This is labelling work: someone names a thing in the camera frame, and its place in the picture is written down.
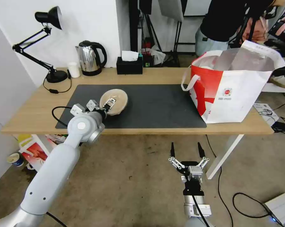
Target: lamp shade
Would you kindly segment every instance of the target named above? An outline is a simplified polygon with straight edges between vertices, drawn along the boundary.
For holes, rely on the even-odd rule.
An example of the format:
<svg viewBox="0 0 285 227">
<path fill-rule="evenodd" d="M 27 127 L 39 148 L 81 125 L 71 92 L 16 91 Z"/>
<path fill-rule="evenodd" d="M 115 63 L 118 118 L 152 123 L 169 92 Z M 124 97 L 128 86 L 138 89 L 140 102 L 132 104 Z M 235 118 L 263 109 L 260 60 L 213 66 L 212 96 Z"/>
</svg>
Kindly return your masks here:
<svg viewBox="0 0 285 227">
<path fill-rule="evenodd" d="M 40 23 L 50 23 L 54 27 L 62 30 L 61 10 L 58 6 L 53 7 L 49 12 L 36 12 L 35 19 Z"/>
</svg>

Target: black desk mat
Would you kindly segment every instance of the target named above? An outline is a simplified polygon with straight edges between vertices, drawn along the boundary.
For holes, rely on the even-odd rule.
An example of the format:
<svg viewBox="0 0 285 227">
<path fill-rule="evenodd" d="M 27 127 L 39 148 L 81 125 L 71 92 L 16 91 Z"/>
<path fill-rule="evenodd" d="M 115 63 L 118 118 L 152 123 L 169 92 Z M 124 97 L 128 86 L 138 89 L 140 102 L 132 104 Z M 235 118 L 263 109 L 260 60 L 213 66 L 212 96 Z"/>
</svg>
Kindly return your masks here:
<svg viewBox="0 0 285 227">
<path fill-rule="evenodd" d="M 122 84 L 78 85 L 67 106 L 81 104 L 86 107 L 90 99 L 99 103 L 101 96 L 110 89 L 122 89 L 128 95 L 126 108 L 104 120 L 106 128 L 205 128 L 188 92 L 180 84 Z M 66 124 L 73 115 L 65 109 L 60 120 Z M 55 128 L 66 128 L 57 123 Z"/>
</svg>

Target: tissue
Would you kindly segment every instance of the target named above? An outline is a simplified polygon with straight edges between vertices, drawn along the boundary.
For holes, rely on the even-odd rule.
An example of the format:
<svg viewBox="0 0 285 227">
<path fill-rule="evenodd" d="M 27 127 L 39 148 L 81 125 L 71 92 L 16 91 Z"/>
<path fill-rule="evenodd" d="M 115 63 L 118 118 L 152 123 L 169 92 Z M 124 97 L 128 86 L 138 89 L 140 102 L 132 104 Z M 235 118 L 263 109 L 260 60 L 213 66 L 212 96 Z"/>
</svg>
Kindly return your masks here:
<svg viewBox="0 0 285 227">
<path fill-rule="evenodd" d="M 123 61 L 137 61 L 138 52 L 123 50 L 121 52 L 121 58 Z"/>
</svg>

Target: lamp base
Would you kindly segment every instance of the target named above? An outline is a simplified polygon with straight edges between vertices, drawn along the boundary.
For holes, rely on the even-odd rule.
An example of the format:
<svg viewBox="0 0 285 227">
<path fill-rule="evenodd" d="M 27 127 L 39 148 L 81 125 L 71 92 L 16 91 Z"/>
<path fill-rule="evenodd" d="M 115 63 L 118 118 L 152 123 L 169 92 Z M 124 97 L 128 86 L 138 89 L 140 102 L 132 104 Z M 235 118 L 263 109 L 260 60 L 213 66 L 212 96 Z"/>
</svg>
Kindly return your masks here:
<svg viewBox="0 0 285 227">
<path fill-rule="evenodd" d="M 46 80 L 49 83 L 62 82 L 62 81 L 64 81 L 67 78 L 68 78 L 68 74 L 65 71 L 62 71 L 62 70 L 57 70 L 56 72 L 50 71 L 47 74 L 47 76 L 46 76 Z"/>
</svg>

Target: person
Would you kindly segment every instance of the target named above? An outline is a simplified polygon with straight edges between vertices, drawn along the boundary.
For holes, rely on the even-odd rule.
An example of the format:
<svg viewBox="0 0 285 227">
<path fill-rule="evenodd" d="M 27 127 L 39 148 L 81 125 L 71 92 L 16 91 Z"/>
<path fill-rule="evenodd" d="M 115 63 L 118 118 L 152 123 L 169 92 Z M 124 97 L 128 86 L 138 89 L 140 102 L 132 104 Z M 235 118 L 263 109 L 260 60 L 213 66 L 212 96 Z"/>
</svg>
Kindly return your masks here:
<svg viewBox="0 0 285 227">
<path fill-rule="evenodd" d="M 284 5 L 285 0 L 212 0 L 208 13 L 195 34 L 195 53 L 226 50 L 230 38 L 243 23 L 245 5 L 251 17 L 259 18 L 271 5 Z"/>
</svg>

